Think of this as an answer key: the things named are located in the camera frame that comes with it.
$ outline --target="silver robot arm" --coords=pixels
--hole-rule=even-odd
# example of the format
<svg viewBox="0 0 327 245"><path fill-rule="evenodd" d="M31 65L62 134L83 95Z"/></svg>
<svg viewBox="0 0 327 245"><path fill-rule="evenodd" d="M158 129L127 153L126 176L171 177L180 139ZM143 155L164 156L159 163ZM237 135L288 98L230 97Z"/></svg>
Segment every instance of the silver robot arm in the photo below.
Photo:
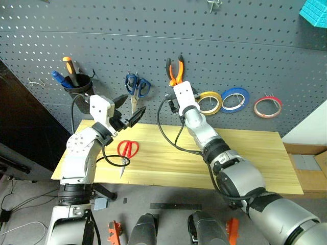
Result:
<svg viewBox="0 0 327 245"><path fill-rule="evenodd" d="M184 117L203 160L216 176L216 183L213 182L224 198L246 212L271 245L325 244L327 223L321 223L317 216L301 206L265 189L261 173L231 150L206 122L194 100L190 83L174 86L174 92L179 115Z"/></svg>
<svg viewBox="0 0 327 245"><path fill-rule="evenodd" d="M121 119L116 109L128 96L114 101L104 96L89 98L92 127L73 134L67 141L67 155L62 166L58 206L53 208L46 245L93 244L95 222L89 203L93 193L97 156L113 141L118 132L133 127L142 117L145 107L129 119Z"/></svg>

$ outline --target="scissors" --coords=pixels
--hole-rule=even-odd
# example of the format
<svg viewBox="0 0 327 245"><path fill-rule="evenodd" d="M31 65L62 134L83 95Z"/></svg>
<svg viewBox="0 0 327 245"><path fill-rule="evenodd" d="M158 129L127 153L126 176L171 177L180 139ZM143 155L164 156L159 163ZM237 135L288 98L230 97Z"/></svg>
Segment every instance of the scissors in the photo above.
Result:
<svg viewBox="0 0 327 245"><path fill-rule="evenodd" d="M123 153L121 154L120 148L121 148L123 143L126 143L126 145L124 147ZM136 150L132 154L133 145L136 146ZM139 144L138 144L137 141L123 140L118 144L117 152L118 152L118 155L127 157L128 159L131 159L138 152L138 148L139 148ZM122 159L122 164L126 164L126 160L124 158ZM120 176L120 178L123 176L124 170L125 170L125 167L121 167L121 176Z"/></svg>
<svg viewBox="0 0 327 245"><path fill-rule="evenodd" d="M169 78L169 86L175 86L179 83L182 83L183 73L184 73L184 58L182 55L178 56L178 74L177 77L174 78L173 72L172 72L172 60L170 58L167 59L166 62L166 73Z"/></svg>
<svg viewBox="0 0 327 245"><path fill-rule="evenodd" d="M131 105L132 114L134 114L136 111L137 100L148 95L151 88L151 83L144 78L139 78L137 73L135 75L128 72L125 77L125 86L128 93L132 96Z"/></svg>

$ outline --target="gray pegboard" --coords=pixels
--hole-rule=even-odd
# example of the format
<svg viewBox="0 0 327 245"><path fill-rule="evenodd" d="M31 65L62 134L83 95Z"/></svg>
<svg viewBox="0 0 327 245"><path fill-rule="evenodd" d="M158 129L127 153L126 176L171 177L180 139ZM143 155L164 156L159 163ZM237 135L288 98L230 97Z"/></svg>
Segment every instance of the gray pegboard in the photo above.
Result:
<svg viewBox="0 0 327 245"><path fill-rule="evenodd" d="M71 56L86 74L91 75L94 68L97 74L95 92L110 98L126 93L123 80L128 70L138 71L141 77L149 80L153 85L150 94L139 100L140 106L147 106L143 123L156 123L157 107L171 91L165 71L166 58L171 57L176 64L179 53L185 59L184 80L189 80L198 91L222 93L225 89L242 86L250 92L250 103L244 110L207 117L214 127L278 131L285 135L326 99L327 52L323 51L326 50L326 33L298 17L300 1L281 3L281 8L277 3L282 1L274 1L272 7L267 3L260 5L259 1L251 5L249 1L225 1L221 9L212 14L205 1L183 4L119 1L109 5L107 1L46 4L29 0L17 1L13 8L9 1L3 2L5 8L0 5L0 16L4 18L0 23L3 27L0 29L2 60L68 130L72 99L50 75L53 69L66 74L61 62L63 56ZM283 21L283 17L295 19L295 22ZM196 24L189 27L186 24L189 21ZM244 28L256 25L262 29L253 27L245 34L236 29L239 25ZM214 36L215 33L220 33L221 37ZM27 78L35 81L42 78L46 86L30 86ZM253 113L253 103L265 92L273 93L284 104L282 114L275 119L262 119ZM129 101L120 110L129 115ZM77 108L75 112L76 122L89 118ZM166 106L161 116L163 124L180 124L178 117L171 115Z"/></svg>

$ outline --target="tape roll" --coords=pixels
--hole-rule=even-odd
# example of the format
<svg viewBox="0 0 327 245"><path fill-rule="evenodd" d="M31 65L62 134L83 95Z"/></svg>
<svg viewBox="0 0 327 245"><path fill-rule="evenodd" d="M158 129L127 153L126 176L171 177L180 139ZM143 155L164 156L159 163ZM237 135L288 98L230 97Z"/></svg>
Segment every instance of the tape roll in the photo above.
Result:
<svg viewBox="0 0 327 245"><path fill-rule="evenodd" d="M240 99L240 97L242 98L240 100L240 103L234 107L224 106L224 101L227 98L234 96L234 95L236 95L238 97L238 99ZM224 113L234 113L234 112L243 110L247 106L247 104L249 104L250 94L244 88L231 88L229 90L224 91L221 94L221 99L223 100L223 103L222 103L222 107L221 107L220 111L224 112Z"/></svg>
<svg viewBox="0 0 327 245"><path fill-rule="evenodd" d="M263 113L259 112L258 109L256 108L258 106L259 102L261 102L261 101L267 101L267 100L271 100L271 101L276 102L275 104L278 107L278 110L275 113L270 114L270 115L263 114ZM262 118L274 118L274 117L277 117L281 113L281 111L282 111L282 101L280 99L278 99L277 97L274 97L274 96L265 96L265 97L262 97L261 99L258 99L255 102L253 109L254 109L255 114L257 116L259 116L259 117L262 117Z"/></svg>
<svg viewBox="0 0 327 245"><path fill-rule="evenodd" d="M200 112L205 116L216 114L219 111L219 109L221 108L221 105L223 104L220 94L217 92L213 92L213 91L207 91L207 92L200 93L200 98L197 99L197 103L199 104L201 100L206 99L206 98L212 98L212 99L216 100L217 104L211 110L207 110L207 111L202 111L200 108Z"/></svg>

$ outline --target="white wall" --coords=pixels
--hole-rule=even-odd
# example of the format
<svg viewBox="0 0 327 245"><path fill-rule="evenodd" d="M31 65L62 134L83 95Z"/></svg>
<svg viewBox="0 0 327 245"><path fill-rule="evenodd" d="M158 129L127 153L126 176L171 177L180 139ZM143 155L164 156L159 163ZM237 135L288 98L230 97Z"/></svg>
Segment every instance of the white wall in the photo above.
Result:
<svg viewBox="0 0 327 245"><path fill-rule="evenodd" d="M327 101L282 138L285 143L327 145Z"/></svg>

